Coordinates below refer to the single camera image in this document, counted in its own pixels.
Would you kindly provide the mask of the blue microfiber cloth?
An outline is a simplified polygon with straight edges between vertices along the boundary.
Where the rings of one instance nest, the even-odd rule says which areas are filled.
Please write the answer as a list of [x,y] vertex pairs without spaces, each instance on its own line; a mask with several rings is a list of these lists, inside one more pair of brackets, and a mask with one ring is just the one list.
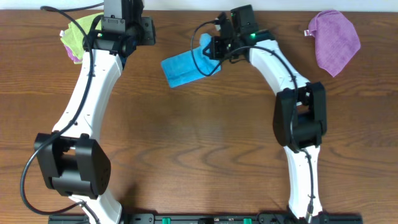
[[[219,64],[218,60],[211,60],[202,53],[203,48],[210,40],[210,34],[202,34],[200,36],[200,46],[193,49],[193,54],[198,68],[205,74],[209,74]],[[171,88],[205,77],[195,66],[190,51],[163,60],[161,62],[161,67],[164,71],[169,87]]]

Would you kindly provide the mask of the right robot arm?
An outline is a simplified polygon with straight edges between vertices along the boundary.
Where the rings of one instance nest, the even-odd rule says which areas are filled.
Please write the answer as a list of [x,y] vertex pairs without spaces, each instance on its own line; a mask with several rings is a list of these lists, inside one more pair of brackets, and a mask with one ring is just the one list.
[[322,212],[318,196],[317,159],[326,133],[326,93],[320,83],[299,74],[275,37],[261,30],[251,5],[222,12],[211,21],[219,32],[203,54],[235,63],[243,56],[265,78],[275,94],[272,128],[287,155],[289,210],[297,222],[313,223]]

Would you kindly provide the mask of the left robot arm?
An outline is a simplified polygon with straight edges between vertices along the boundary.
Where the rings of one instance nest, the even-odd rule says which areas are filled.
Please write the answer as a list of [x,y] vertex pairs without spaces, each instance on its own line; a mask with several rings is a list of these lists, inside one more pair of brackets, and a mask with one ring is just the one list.
[[122,205],[108,189],[111,161],[100,146],[103,116],[126,59],[140,45],[155,44],[151,17],[98,15],[83,40],[81,71],[59,121],[34,143],[48,189],[73,200],[90,223],[120,223]]

